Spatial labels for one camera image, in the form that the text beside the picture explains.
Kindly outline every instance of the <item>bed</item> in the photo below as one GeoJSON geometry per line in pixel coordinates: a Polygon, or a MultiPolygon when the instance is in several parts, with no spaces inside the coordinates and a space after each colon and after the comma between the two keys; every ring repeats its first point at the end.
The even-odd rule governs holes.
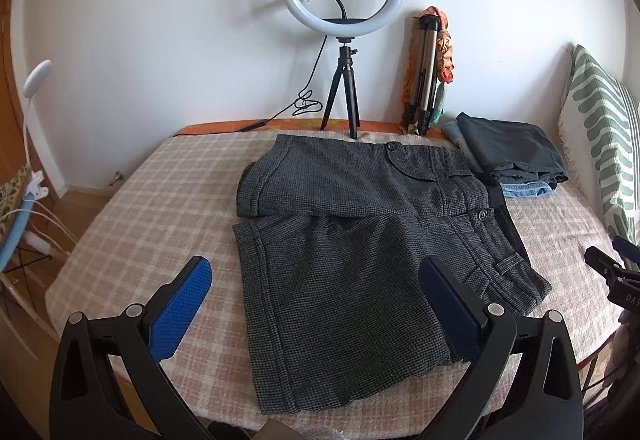
{"type": "MultiPolygon", "coordinates": [[[[342,132],[282,132],[348,140],[342,132]]],[[[146,302],[192,255],[206,257],[212,287],[176,354],[162,367],[196,415],[257,430],[268,417],[258,411],[252,386],[232,225],[239,221],[236,187],[242,170],[271,148],[276,131],[198,133],[207,131],[184,131],[166,140],[114,195],[47,291],[47,311],[59,333],[77,310],[89,318],[120,314],[130,303],[146,302]]],[[[359,139],[391,140],[451,145],[443,139],[366,131],[359,139]]],[[[583,361],[614,333],[620,315],[620,308],[607,301],[604,280],[582,260],[590,245],[618,258],[604,227],[569,182],[558,185],[552,197],[510,199],[508,206],[533,268],[552,285],[532,315],[558,309],[576,359],[583,361]]],[[[301,434],[363,439],[416,434],[446,401],[466,366],[436,368],[340,409],[276,418],[301,434]]],[[[491,409],[501,405],[516,366],[512,356],[491,409]]],[[[127,377],[120,359],[114,360],[114,369],[127,377]]]]}

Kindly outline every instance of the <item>tripod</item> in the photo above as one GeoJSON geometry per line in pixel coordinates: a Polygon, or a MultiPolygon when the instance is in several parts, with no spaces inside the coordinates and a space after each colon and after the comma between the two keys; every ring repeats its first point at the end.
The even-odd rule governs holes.
{"type": "Polygon", "coordinates": [[[352,38],[337,38],[338,42],[342,43],[340,46],[340,57],[338,57],[338,67],[335,69],[334,79],[331,83],[331,89],[329,90],[329,97],[326,100],[326,107],[324,108],[324,115],[322,116],[322,125],[320,131],[326,127],[331,113],[331,108],[334,106],[335,94],[338,92],[338,85],[340,79],[344,80],[344,95],[347,100],[347,115],[349,117],[349,135],[354,140],[358,139],[358,131],[356,127],[360,127],[360,114],[358,113],[358,99],[356,97],[356,81],[353,78],[353,59],[351,55],[358,53],[357,50],[351,50],[348,43],[353,41],[352,38]]]}

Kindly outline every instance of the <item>white wall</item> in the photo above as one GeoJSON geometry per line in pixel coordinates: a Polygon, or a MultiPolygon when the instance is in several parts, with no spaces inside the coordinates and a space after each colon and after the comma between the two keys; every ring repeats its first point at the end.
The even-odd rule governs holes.
{"type": "Polygon", "coordinates": [[[623,84],[640,103],[640,11],[633,0],[625,0],[626,5],[626,64],[623,84]]]}
{"type": "MultiPolygon", "coordinates": [[[[343,1],[351,16],[368,16],[384,0],[343,1]]],[[[364,120],[399,120],[405,19],[431,4],[450,19],[450,115],[531,121],[554,135],[572,42],[622,77],[624,0],[405,0],[395,22],[355,41],[364,120]]],[[[276,113],[306,83],[322,39],[280,0],[24,0],[14,7],[24,9],[25,63],[54,62],[35,102],[51,152],[65,182],[86,187],[104,187],[116,169],[130,173],[182,126],[276,113]]],[[[335,14],[330,0],[310,8],[335,14]]],[[[322,100],[336,59],[332,40],[312,83],[322,100]]],[[[332,115],[345,111],[340,97],[332,115]]]]}
{"type": "MultiPolygon", "coordinates": [[[[10,27],[11,53],[14,67],[15,84],[17,84],[18,89],[20,89],[20,86],[24,84],[24,81],[27,79],[31,68],[33,68],[28,68],[25,61],[26,52],[24,47],[25,39],[23,5],[24,0],[12,0],[10,27]]],[[[27,106],[27,100],[21,94],[18,95],[18,99],[20,100],[20,106],[24,111],[27,106]]],[[[58,164],[56,163],[55,158],[53,158],[51,149],[49,148],[49,143],[47,142],[47,138],[45,137],[44,131],[42,130],[42,125],[40,124],[40,118],[38,117],[38,114],[36,113],[36,110],[34,108],[29,109],[29,111],[26,113],[26,117],[31,140],[38,150],[38,156],[40,158],[42,166],[47,171],[47,175],[49,177],[49,180],[51,181],[52,187],[55,189],[59,196],[62,196],[66,192],[65,181],[62,177],[62,174],[60,173],[60,169],[58,169],[58,164]]]]}

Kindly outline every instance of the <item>pillow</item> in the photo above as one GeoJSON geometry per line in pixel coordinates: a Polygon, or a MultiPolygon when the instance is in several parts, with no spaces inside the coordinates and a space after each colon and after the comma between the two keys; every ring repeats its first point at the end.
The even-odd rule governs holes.
{"type": "Polygon", "coordinates": [[[628,90],[576,46],[558,128],[569,176],[610,236],[636,243],[640,121],[628,90]]]}

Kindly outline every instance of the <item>folded dark pants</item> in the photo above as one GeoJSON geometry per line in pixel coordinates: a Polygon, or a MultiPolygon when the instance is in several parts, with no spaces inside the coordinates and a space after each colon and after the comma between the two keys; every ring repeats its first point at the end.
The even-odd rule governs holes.
{"type": "Polygon", "coordinates": [[[482,170],[501,184],[542,181],[554,189],[568,180],[560,152],[537,125],[466,113],[456,121],[482,170]]]}
{"type": "Polygon", "coordinates": [[[460,360],[420,291],[427,255],[511,312],[550,291],[460,150],[278,135],[237,203],[254,217],[234,232],[265,413],[344,406],[460,360]]]}

